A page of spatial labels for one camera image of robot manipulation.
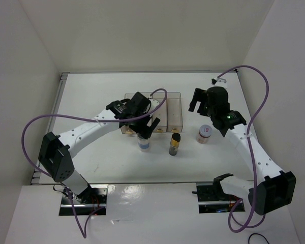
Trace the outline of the white blue cylindrical shaker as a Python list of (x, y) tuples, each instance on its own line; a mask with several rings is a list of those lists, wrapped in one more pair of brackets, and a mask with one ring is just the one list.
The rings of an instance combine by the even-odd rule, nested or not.
[(150, 139), (145, 139), (141, 135), (137, 135), (138, 146), (142, 152), (147, 152), (150, 149)]

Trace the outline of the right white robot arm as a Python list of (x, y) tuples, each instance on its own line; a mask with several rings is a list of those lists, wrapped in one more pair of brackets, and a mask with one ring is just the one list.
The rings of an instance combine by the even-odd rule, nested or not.
[(194, 110), (211, 119), (212, 125), (236, 148), (254, 178), (247, 181), (231, 173), (214, 178), (212, 193), (215, 198), (223, 200), (228, 195), (242, 198), (259, 215), (291, 203), (296, 185), (295, 175), (291, 171), (284, 172), (257, 139), (247, 133), (247, 122), (238, 111), (230, 109), (225, 88), (196, 88), (189, 105), (189, 111)]

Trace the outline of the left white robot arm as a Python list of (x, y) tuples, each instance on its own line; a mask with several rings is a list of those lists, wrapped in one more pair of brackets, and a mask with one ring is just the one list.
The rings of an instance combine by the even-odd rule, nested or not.
[(74, 199), (88, 203), (95, 192), (76, 171), (72, 159), (86, 146), (123, 126), (149, 139), (160, 122), (159, 118), (152, 120), (151, 117), (161, 106), (161, 102), (140, 92), (131, 99), (113, 101), (90, 122), (59, 135), (47, 133), (43, 137), (39, 161), (55, 182), (70, 189)]

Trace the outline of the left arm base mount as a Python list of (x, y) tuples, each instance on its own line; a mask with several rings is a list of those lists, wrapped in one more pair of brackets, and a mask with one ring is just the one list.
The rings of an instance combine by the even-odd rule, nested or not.
[(73, 216), (72, 204), (74, 204), (75, 213), (78, 216), (104, 216), (106, 214), (107, 193), (108, 185), (91, 185), (93, 193), (86, 200), (80, 200), (72, 191), (72, 200), (69, 199), (66, 189), (57, 190), (56, 192), (62, 193), (61, 203), (59, 207), (59, 216)]

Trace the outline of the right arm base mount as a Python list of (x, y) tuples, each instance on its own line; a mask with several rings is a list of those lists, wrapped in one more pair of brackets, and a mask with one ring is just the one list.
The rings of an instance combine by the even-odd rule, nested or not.
[(201, 214), (230, 212), (238, 198), (233, 195), (218, 196), (211, 183), (197, 184), (192, 194), (197, 197), (198, 209)]

